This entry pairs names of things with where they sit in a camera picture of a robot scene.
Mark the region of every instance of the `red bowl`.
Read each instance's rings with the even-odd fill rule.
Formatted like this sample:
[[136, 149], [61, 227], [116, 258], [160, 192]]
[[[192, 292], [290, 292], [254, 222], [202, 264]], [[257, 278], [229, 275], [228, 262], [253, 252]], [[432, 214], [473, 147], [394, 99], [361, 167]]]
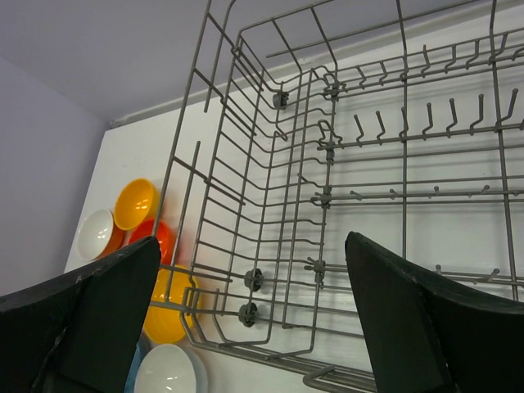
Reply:
[[[129, 238], [129, 244], [133, 243], [143, 237], [151, 236], [153, 232], [154, 219], [147, 219], [138, 225], [131, 233]], [[173, 248], [176, 241], [176, 234], [172, 233], [167, 224], [160, 220], [158, 229], [156, 231], [156, 239], [160, 243], [160, 263], [171, 264], [171, 258], [173, 258]]]

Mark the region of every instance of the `wall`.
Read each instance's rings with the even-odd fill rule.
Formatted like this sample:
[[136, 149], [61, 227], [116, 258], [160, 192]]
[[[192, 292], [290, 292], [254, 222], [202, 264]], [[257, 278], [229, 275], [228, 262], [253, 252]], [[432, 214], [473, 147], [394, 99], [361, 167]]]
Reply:
[[0, 58], [0, 296], [63, 272], [104, 130]]

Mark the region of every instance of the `plastic bowl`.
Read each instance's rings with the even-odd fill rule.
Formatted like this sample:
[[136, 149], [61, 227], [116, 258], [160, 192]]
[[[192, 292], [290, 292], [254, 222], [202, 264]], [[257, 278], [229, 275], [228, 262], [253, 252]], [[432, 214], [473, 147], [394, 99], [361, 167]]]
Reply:
[[118, 250], [124, 242], [124, 231], [115, 225], [107, 210], [93, 211], [79, 229], [76, 250], [83, 260], [95, 260]]
[[115, 203], [115, 223], [124, 231], [136, 228], [144, 219], [153, 219], [158, 209], [156, 187], [146, 178], [137, 178], [124, 187]]
[[185, 348], [170, 344], [157, 346], [147, 354], [138, 369], [134, 393], [206, 393], [206, 370], [197, 359], [195, 353], [189, 353]]
[[[138, 225], [131, 233], [129, 238], [129, 244], [142, 239], [143, 237], [150, 236], [153, 232], [155, 220], [147, 219], [140, 225]], [[171, 232], [169, 227], [164, 221], [160, 221], [158, 224], [158, 229], [156, 231], [156, 238], [160, 243], [160, 262], [162, 264], [171, 264], [171, 258], [173, 258], [173, 247], [176, 240], [176, 235]]]
[[[178, 264], [175, 267], [185, 269]], [[151, 300], [164, 302], [165, 289], [169, 280], [169, 270], [160, 269], [156, 277], [155, 288], [151, 295]], [[198, 287], [198, 282], [195, 278], [193, 281]], [[173, 273], [173, 281], [171, 282], [171, 292], [169, 293], [169, 301], [172, 303], [182, 304], [183, 293], [186, 287], [190, 287], [189, 276], [182, 272]], [[192, 328], [193, 321], [191, 315], [186, 315], [187, 325]], [[186, 336], [182, 322], [180, 322], [180, 312], [175, 309], [166, 309], [163, 307], [156, 307], [150, 305], [147, 309], [146, 319], [144, 320], [144, 332], [157, 344], [173, 344], [182, 340]]]

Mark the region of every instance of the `white bowl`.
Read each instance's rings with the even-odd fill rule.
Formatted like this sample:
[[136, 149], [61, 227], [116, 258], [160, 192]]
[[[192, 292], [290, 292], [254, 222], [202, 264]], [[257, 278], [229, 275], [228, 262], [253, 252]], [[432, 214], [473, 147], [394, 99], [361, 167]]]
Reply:
[[138, 369], [134, 393], [206, 393], [207, 375], [197, 354], [172, 344], [157, 346]]
[[107, 247], [113, 234], [113, 214], [108, 209], [93, 211], [82, 223], [76, 250], [83, 260], [94, 260]]

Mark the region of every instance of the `gray wire rack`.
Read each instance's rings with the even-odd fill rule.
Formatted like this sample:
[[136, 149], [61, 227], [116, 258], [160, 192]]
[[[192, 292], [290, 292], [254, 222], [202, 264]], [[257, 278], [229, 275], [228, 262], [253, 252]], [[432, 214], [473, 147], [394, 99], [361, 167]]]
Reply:
[[[518, 300], [524, 278], [517, 276], [512, 212], [524, 201], [519, 198], [524, 193], [524, 183], [519, 182], [524, 172], [508, 172], [507, 154], [524, 147], [520, 136], [524, 120], [514, 113], [519, 108], [518, 88], [513, 86], [507, 92], [499, 80], [509, 75], [511, 83], [512, 69], [524, 64], [524, 28], [495, 33], [496, 0], [491, 3], [486, 35], [438, 47], [423, 45], [415, 52], [409, 51], [407, 23], [474, 2], [462, 1], [403, 17], [401, 1], [392, 0], [397, 12], [394, 20], [330, 36], [319, 15], [323, 7], [341, 2], [324, 0], [247, 26], [236, 39], [226, 33], [235, 0], [230, 2], [223, 23], [210, 13], [211, 3], [207, 3], [160, 194], [162, 205], [173, 165], [187, 171], [179, 212], [180, 234], [187, 225], [187, 207], [194, 199], [195, 176], [205, 184], [189, 270], [174, 263], [162, 266], [176, 274], [189, 274], [193, 285], [180, 304], [166, 301], [151, 305], [181, 311], [189, 341], [196, 347], [303, 374], [304, 384], [324, 391], [376, 391], [369, 368], [314, 357], [320, 335], [335, 337], [335, 342], [341, 340], [340, 346], [344, 339], [358, 341], [365, 350], [358, 313], [346, 302], [352, 296], [345, 261], [327, 260], [327, 255], [332, 255], [328, 243], [334, 237], [328, 223], [342, 231], [333, 247], [343, 255], [344, 236], [352, 229], [351, 223], [346, 227], [340, 223], [343, 212], [383, 209], [388, 215], [394, 211], [399, 223], [394, 238], [405, 258], [410, 257], [409, 210], [434, 206], [501, 206], [506, 260], [478, 273], [448, 269], [448, 261], [432, 266], [446, 277], [487, 290], [508, 288], [509, 296]], [[306, 14], [319, 40], [293, 45], [282, 27], [288, 19]], [[397, 56], [357, 65], [346, 65], [340, 58], [345, 39], [381, 29], [387, 32], [389, 28], [398, 29], [400, 36]], [[206, 29], [219, 34], [210, 73], [198, 66]], [[259, 29], [271, 29], [282, 42], [282, 50], [258, 53], [252, 48], [246, 36]], [[315, 48], [322, 48], [327, 60], [321, 65], [303, 65], [299, 53]], [[273, 77], [264, 60], [274, 56], [289, 56], [295, 73]], [[224, 59], [229, 61], [225, 90], [215, 82]], [[213, 96], [221, 106], [208, 173], [197, 168], [200, 142], [190, 163], [181, 158], [187, 145], [181, 145], [179, 138], [181, 132], [191, 132], [184, 129], [183, 122], [195, 80], [208, 90], [204, 110], [208, 110]], [[438, 113], [434, 102], [423, 102], [422, 110], [418, 106], [421, 87], [446, 90], [449, 84], [462, 80], [466, 84], [481, 81], [478, 90], [485, 89], [481, 94], [474, 92], [466, 111], [460, 110], [463, 102], [458, 97], [446, 99], [446, 113], [441, 103]], [[391, 94], [399, 106], [384, 98]], [[412, 94], [414, 102], [409, 100]], [[371, 114], [374, 123], [369, 114], [364, 121], [357, 113], [362, 100], [375, 100], [386, 108]], [[409, 162], [421, 159], [479, 155], [486, 160], [496, 156], [496, 173], [416, 176], [409, 166]], [[389, 176], [390, 169], [380, 169], [381, 178], [345, 180], [354, 167], [358, 170], [384, 162], [401, 162], [401, 166], [398, 170], [395, 167], [395, 175]], [[173, 261], [180, 254], [180, 238]], [[221, 255], [224, 263], [203, 262], [203, 250]], [[202, 285], [197, 287], [193, 278]], [[169, 288], [165, 299], [169, 299]], [[198, 308], [201, 297], [206, 299], [205, 306]], [[193, 329], [184, 315], [192, 318]], [[322, 318], [331, 317], [338, 319], [329, 327], [321, 326]], [[234, 320], [236, 328], [226, 332], [225, 320]], [[356, 329], [344, 329], [352, 323]], [[280, 349], [277, 336], [282, 331], [291, 331], [294, 337], [306, 335], [305, 344], [301, 341], [296, 349]]]

